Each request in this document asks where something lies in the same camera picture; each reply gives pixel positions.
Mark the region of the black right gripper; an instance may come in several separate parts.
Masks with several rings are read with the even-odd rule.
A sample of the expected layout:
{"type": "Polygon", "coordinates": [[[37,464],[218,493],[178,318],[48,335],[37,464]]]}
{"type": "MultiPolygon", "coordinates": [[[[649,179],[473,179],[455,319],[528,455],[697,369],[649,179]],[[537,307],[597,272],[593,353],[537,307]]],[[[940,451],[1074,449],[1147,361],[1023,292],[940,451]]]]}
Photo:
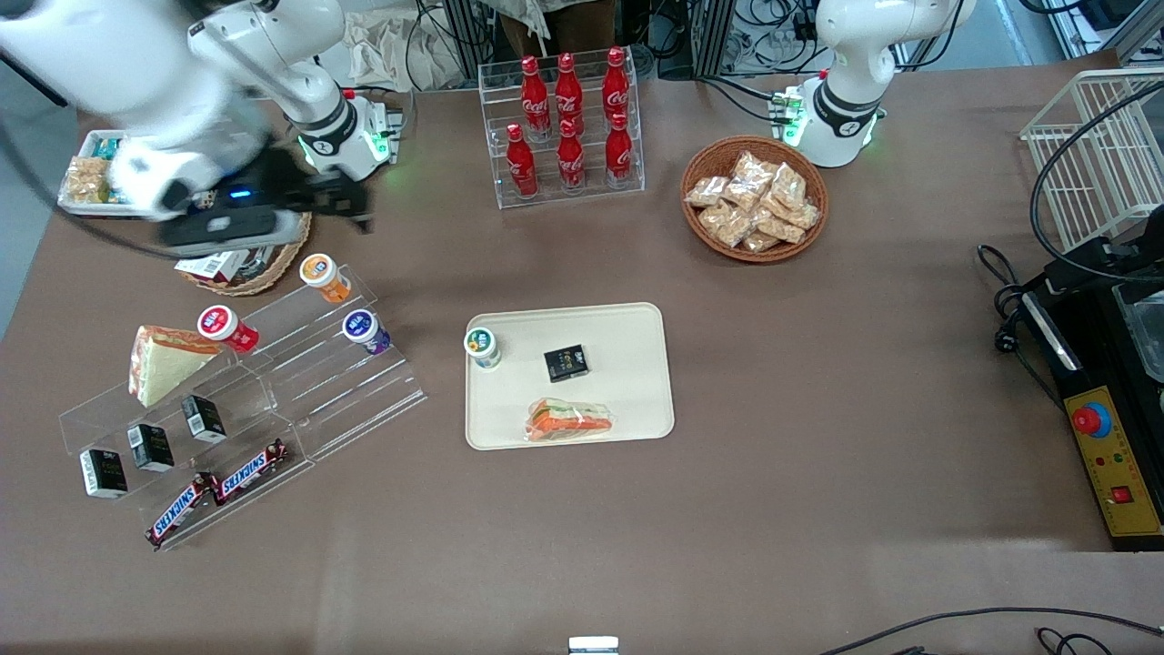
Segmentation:
{"type": "Polygon", "coordinates": [[[267,149],[254,161],[217,183],[217,197],[229,207],[274,207],[286,211],[333,211],[361,235],[372,232],[367,190],[350,175],[308,175],[284,149],[267,149]]]}

